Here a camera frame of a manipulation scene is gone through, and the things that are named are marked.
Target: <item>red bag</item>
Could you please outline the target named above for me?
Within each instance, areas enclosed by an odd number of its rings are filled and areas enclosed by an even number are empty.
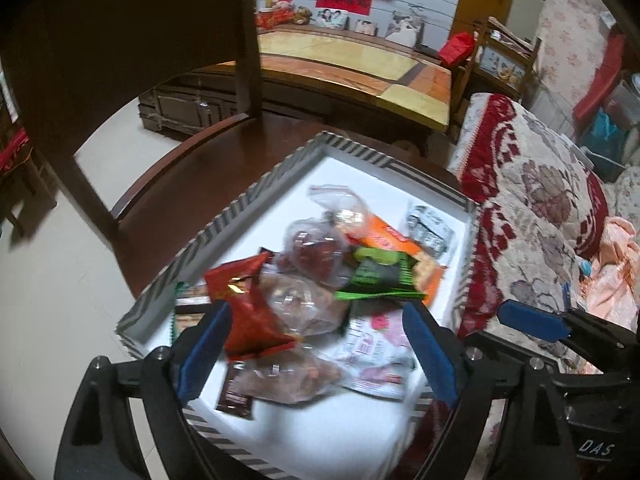
[[[464,61],[474,50],[474,37],[468,32],[459,32],[447,41],[438,55],[446,66],[455,66]]]

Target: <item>pink cloth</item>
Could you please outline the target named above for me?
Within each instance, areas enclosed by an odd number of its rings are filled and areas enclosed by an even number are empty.
[[[586,282],[589,313],[630,330],[638,314],[635,288],[640,249],[635,236],[631,222],[619,216],[608,217],[600,251],[591,261],[591,277]],[[585,371],[593,372],[593,369],[588,367]]]

